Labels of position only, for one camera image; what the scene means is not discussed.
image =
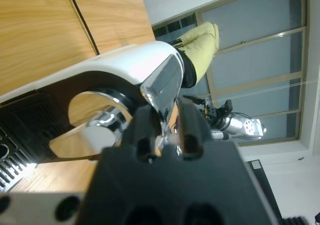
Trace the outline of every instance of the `black pants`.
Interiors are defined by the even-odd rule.
[[[187,55],[178,49],[179,54],[182,57],[183,64],[184,64],[184,74],[181,88],[189,89],[196,85],[197,82],[197,74],[193,63],[187,57]]]

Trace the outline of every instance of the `person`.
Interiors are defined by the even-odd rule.
[[[178,50],[184,63],[181,88],[192,88],[205,75],[219,49],[218,26],[204,22],[170,44]]]

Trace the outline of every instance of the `coffee machine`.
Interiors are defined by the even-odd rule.
[[[184,65],[153,41],[100,54],[0,96],[0,190],[26,164],[77,159],[116,146],[150,104],[165,135]]]

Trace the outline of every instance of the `wooden cabinet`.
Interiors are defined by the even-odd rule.
[[[76,0],[100,53],[153,41],[143,0]],[[72,0],[0,0],[0,95],[94,57]],[[13,191],[83,191],[95,164],[40,164]]]

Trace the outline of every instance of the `yellow sweater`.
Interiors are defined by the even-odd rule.
[[[196,73],[196,84],[205,75],[214,54],[219,49],[219,29],[216,24],[204,22],[181,37],[182,47],[187,57],[193,63]]]

